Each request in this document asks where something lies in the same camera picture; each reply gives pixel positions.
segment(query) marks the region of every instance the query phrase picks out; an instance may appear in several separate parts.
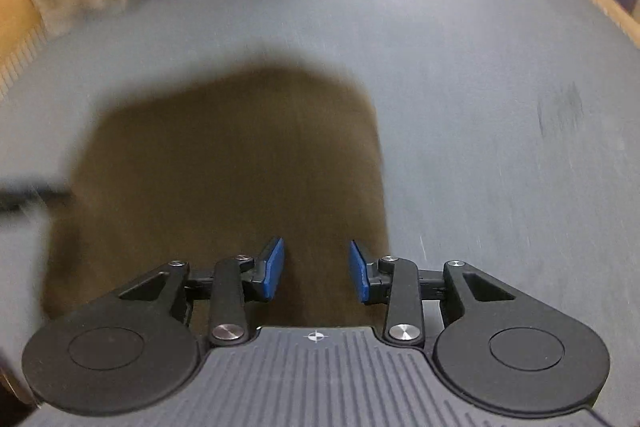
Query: brown fabric mat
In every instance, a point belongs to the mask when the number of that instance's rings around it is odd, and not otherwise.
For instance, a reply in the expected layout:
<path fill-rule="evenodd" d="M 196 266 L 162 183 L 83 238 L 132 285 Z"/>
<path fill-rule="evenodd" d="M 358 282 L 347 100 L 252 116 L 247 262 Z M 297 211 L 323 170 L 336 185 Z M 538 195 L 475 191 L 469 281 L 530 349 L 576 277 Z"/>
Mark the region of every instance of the brown fabric mat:
<path fill-rule="evenodd" d="M 133 103 L 98 125 L 54 212 L 42 305 L 52 317 L 172 259 L 196 268 L 287 244 L 262 325 L 379 325 L 359 304 L 348 242 L 387 252 L 374 110 L 299 69 L 244 70 Z"/>

